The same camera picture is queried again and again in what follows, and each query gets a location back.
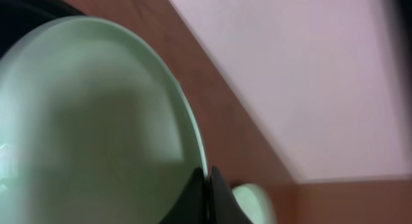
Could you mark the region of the mint plate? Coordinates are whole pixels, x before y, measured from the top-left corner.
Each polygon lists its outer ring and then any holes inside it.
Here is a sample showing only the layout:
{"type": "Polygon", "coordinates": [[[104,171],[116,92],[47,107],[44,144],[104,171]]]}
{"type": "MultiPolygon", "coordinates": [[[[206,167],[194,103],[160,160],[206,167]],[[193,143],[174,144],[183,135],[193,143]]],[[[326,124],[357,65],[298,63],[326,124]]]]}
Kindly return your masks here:
{"type": "Polygon", "coordinates": [[[1,59],[1,222],[159,223],[208,175],[171,70],[123,26],[50,21],[1,59]]]}
{"type": "Polygon", "coordinates": [[[247,183],[233,188],[232,193],[253,224],[278,224],[270,197],[260,186],[247,183]]]}

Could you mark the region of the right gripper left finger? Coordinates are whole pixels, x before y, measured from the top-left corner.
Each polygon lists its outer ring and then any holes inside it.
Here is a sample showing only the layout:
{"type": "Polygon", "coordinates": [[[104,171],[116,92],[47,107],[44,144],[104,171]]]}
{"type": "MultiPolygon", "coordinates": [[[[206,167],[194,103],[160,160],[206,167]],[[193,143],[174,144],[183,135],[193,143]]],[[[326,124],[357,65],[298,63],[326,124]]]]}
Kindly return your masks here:
{"type": "Polygon", "coordinates": [[[193,170],[177,201],[160,224],[202,224],[205,200],[204,174],[201,168],[193,170]]]}

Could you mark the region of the mint plate front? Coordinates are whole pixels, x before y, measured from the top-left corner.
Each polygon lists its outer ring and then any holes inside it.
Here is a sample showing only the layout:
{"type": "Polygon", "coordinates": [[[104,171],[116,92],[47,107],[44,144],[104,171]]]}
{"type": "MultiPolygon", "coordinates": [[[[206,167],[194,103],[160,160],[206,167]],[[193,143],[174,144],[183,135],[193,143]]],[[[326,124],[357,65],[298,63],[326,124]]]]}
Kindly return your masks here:
{"type": "Polygon", "coordinates": [[[253,224],[278,224],[270,197],[260,186],[247,183],[233,188],[232,193],[253,224]]]}

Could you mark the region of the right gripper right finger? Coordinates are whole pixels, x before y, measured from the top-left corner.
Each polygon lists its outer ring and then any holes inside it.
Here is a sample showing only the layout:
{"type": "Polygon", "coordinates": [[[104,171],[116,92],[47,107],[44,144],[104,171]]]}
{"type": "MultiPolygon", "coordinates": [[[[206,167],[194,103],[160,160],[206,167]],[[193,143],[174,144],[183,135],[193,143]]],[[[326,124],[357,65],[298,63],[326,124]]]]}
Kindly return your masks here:
{"type": "Polygon", "coordinates": [[[209,223],[252,224],[217,167],[212,168],[209,179],[209,208],[209,223]]]}

